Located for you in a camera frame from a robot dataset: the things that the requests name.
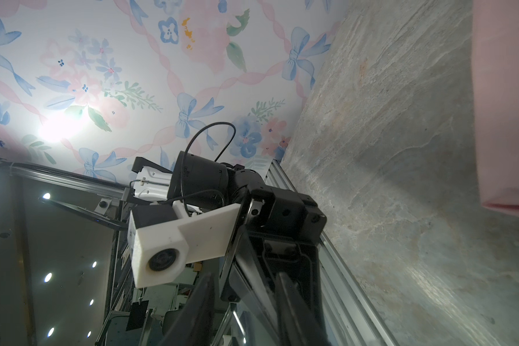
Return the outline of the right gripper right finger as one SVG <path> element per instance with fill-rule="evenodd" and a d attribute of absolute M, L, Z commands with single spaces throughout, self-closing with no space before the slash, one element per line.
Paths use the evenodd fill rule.
<path fill-rule="evenodd" d="M 275 281 L 279 345 L 330 345 L 325 331 L 314 318 L 292 280 L 280 272 Z"/>

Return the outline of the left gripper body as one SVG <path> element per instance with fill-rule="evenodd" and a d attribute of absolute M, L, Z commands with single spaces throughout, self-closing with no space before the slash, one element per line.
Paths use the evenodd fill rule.
<path fill-rule="evenodd" d="M 305 302 L 319 303 L 317 245 L 327 217 L 313 198 L 291 190 L 249 185 L 231 189 L 229 200 L 240 205 L 234 230 L 237 226 L 246 225 L 255 232 L 285 239 L 284 254 L 272 261 L 276 277 L 278 273 L 285 272 Z M 221 299 L 237 302 L 236 296 L 222 296 L 222 270 L 219 284 Z"/>

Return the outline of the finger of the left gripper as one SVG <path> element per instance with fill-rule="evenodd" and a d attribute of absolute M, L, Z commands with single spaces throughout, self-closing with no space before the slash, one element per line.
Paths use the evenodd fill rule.
<path fill-rule="evenodd" d="M 285 252 L 285 239 L 237 226 L 222 270 L 222 296 L 236 296 L 254 314 L 271 340 L 281 344 L 274 261 Z"/>

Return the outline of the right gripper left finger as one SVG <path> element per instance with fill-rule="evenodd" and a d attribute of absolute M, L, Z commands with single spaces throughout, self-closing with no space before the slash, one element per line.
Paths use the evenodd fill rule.
<path fill-rule="evenodd" d="M 161 346 L 210 345 L 215 314 L 215 285 L 211 273 L 204 275 L 195 287 L 182 313 L 164 337 Z"/>

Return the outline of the purple wrapping paper sheet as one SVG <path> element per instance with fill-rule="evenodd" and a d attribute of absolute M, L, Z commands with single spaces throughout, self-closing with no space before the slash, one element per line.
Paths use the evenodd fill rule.
<path fill-rule="evenodd" d="M 471 70 L 481 204 L 519 217 L 519 1 L 474 1 Z"/>

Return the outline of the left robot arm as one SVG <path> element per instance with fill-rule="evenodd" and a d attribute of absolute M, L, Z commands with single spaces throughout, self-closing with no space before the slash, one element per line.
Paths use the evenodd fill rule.
<path fill-rule="evenodd" d="M 171 283 L 187 264 L 222 257 L 167 326 L 163 345 L 209 345 L 214 294 L 242 302 L 278 345 L 327 345 L 314 199 L 253 170 L 181 152 L 173 171 L 139 158 L 128 239 L 137 288 Z"/>

